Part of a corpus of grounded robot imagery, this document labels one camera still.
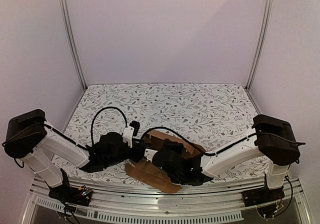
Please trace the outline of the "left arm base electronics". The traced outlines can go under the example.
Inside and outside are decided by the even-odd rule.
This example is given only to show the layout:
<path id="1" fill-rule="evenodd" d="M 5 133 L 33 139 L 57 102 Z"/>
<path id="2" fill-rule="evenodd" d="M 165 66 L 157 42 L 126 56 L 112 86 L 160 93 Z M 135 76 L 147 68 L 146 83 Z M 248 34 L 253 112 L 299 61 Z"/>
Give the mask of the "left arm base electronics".
<path id="1" fill-rule="evenodd" d="M 63 204 L 71 203 L 88 207 L 93 195 L 93 190 L 85 185 L 80 187 L 70 186 L 67 173 L 61 168 L 62 184 L 57 187 L 49 187 L 48 196 Z"/>

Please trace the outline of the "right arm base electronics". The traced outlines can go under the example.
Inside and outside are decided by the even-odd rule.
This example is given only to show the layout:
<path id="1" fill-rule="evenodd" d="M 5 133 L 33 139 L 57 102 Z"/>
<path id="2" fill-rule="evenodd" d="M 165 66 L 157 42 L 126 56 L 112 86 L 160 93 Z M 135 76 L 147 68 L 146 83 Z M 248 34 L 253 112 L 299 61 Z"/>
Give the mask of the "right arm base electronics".
<path id="1" fill-rule="evenodd" d="M 284 207 L 285 193 L 283 188 L 282 185 L 279 188 L 270 189 L 265 184 L 263 187 L 245 190 L 241 193 L 244 206 L 256 206 L 257 213 L 263 219 L 274 218 Z"/>

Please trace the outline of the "brown cardboard box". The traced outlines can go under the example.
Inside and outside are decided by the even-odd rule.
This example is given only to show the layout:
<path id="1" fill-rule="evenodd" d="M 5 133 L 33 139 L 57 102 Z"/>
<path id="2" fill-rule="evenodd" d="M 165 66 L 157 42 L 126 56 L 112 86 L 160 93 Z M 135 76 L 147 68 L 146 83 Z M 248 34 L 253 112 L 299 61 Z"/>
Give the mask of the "brown cardboard box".
<path id="1" fill-rule="evenodd" d="M 182 139 L 177 134 L 170 135 L 168 131 L 151 130 L 142 140 L 158 152 L 154 155 L 152 162 L 143 158 L 137 163 L 130 161 L 125 164 L 126 174 L 135 180 L 164 193 L 174 194 L 181 189 L 182 185 L 172 183 L 168 173 L 202 169 L 201 157 L 205 149 L 188 139 Z"/>

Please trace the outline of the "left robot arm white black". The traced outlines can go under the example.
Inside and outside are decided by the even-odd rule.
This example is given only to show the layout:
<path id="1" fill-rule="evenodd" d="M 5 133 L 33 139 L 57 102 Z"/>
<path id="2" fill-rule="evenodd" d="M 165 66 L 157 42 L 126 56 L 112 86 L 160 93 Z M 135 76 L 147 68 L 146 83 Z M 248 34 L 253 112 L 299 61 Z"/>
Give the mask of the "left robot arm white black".
<path id="1" fill-rule="evenodd" d="M 59 170 L 44 151 L 67 160 L 83 172 L 101 172 L 125 160 L 139 162 L 148 156 L 148 145 L 134 138 L 138 128 L 139 123 L 134 121 L 122 134 L 109 132 L 98 142 L 83 146 L 53 127 L 44 111 L 35 109 L 9 120 L 2 146 L 9 157 L 20 160 L 45 180 L 63 201 L 70 201 L 75 195 L 74 189 L 68 185 L 64 171 Z"/>

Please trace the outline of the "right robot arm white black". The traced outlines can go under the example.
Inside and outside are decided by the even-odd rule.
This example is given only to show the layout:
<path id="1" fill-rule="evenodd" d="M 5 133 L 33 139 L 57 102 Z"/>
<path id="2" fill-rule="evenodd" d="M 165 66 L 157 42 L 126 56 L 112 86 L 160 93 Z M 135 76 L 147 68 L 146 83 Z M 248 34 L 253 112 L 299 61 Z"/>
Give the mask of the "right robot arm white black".
<path id="1" fill-rule="evenodd" d="M 144 156 L 173 183 L 189 186 L 201 186 L 233 166 L 266 156 L 269 164 L 265 186 L 259 190 L 258 197 L 262 202 L 269 202 L 283 187 L 289 166 L 300 158 L 300 146 L 302 143 L 296 141 L 289 122 L 259 114 L 243 135 L 217 150 L 201 151 L 185 159 L 164 145 L 157 151 L 146 150 Z"/>

